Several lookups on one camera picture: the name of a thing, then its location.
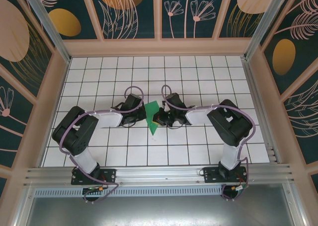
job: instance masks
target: pink circle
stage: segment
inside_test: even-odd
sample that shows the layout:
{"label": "pink circle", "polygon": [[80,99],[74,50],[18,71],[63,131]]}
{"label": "pink circle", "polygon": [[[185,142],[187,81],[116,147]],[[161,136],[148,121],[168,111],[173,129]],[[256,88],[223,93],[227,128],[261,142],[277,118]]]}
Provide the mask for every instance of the pink circle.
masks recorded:
{"label": "pink circle", "polygon": [[3,112],[2,112],[2,116],[7,117],[10,115],[10,109],[6,108]]}
{"label": "pink circle", "polygon": [[194,20],[194,21],[200,21],[201,19],[200,19],[198,16],[194,16],[194,17],[193,17],[193,20]]}

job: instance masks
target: green object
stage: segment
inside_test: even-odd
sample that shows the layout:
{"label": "green object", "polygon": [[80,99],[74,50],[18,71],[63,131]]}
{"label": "green object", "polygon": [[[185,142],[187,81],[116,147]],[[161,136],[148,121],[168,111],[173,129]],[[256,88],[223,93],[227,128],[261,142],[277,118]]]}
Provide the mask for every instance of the green object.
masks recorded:
{"label": "green object", "polygon": [[158,113],[159,105],[157,101],[153,101],[151,103],[145,104],[145,109],[146,109],[146,116],[147,116],[146,121],[147,121],[148,127],[150,129],[151,134],[154,135],[158,127],[158,124],[153,123],[153,117],[154,117],[154,114]]}

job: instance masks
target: white grid table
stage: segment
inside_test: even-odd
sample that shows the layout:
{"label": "white grid table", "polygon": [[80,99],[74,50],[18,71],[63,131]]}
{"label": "white grid table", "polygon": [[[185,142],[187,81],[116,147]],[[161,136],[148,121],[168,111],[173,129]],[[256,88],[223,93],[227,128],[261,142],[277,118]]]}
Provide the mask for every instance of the white grid table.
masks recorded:
{"label": "white grid table", "polygon": [[[164,84],[186,106],[230,99],[257,124],[241,157],[248,156],[251,163],[269,163],[239,56],[72,58],[51,134],[73,106],[109,109],[124,101],[124,91],[131,85],[143,90],[144,103],[157,101],[161,106]],[[130,128],[95,130],[89,150],[101,166],[203,165],[219,162],[223,142],[212,125],[158,127],[152,136],[143,120]],[[42,166],[73,166],[51,136]]]}

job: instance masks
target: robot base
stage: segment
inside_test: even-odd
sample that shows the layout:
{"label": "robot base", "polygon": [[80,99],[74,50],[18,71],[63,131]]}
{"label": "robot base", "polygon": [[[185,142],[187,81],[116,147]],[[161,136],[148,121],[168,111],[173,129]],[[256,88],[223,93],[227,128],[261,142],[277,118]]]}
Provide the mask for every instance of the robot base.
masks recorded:
{"label": "robot base", "polygon": [[[101,169],[99,172],[98,180],[106,182],[115,182],[116,169]],[[101,185],[96,181],[88,179],[80,170],[74,169],[72,171],[71,185]]]}
{"label": "robot base", "polygon": [[228,178],[225,179],[224,176],[220,174],[219,167],[204,167],[203,176],[205,183],[239,183],[238,175],[244,180],[247,180],[246,168],[244,166],[237,166],[233,170],[231,170]]}

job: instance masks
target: white tile floor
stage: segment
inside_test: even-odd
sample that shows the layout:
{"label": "white tile floor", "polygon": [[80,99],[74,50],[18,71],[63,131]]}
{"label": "white tile floor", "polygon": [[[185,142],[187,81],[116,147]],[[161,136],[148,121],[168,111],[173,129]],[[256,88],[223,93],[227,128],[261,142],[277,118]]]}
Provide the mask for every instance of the white tile floor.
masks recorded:
{"label": "white tile floor", "polygon": [[[131,85],[142,88],[145,103],[157,101],[161,106],[163,84],[187,106],[218,104],[224,99],[237,104],[257,124],[241,156],[248,156],[251,163],[269,162],[239,56],[73,58],[53,129],[73,106],[101,110],[117,105]],[[223,142],[212,125],[158,127],[152,136],[144,120],[131,128],[95,130],[89,149],[101,166],[217,164]],[[42,165],[73,164],[50,139]]]}

